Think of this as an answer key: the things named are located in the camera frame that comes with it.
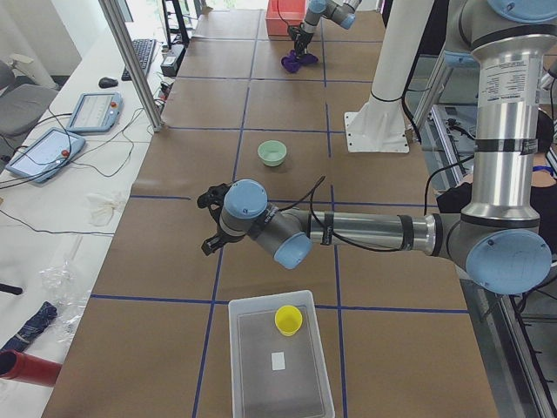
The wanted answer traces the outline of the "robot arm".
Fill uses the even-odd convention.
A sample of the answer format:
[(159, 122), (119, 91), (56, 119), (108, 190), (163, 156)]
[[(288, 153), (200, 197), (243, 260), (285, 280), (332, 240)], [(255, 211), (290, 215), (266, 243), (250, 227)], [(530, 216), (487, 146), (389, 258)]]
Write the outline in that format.
[(360, 4), (360, 0), (347, 0), (342, 4), (333, 0), (311, 0), (307, 4), (302, 22), (298, 25), (288, 26), (288, 35), (294, 42), (293, 57), (300, 60), (308, 55), (307, 47), (312, 41), (321, 19), (330, 20), (345, 30), (350, 29)]
[(446, 49), (480, 67), (472, 178), (440, 194), (437, 211), (420, 218), (279, 208), (255, 180), (215, 185), (197, 201), (217, 225), (203, 252), (250, 238), (293, 269), (314, 243), (344, 243), (451, 260), (492, 293), (549, 284), (556, 277), (556, 177), (547, 163), (554, 123), (538, 91), (555, 42), (553, 1), (452, 1)]

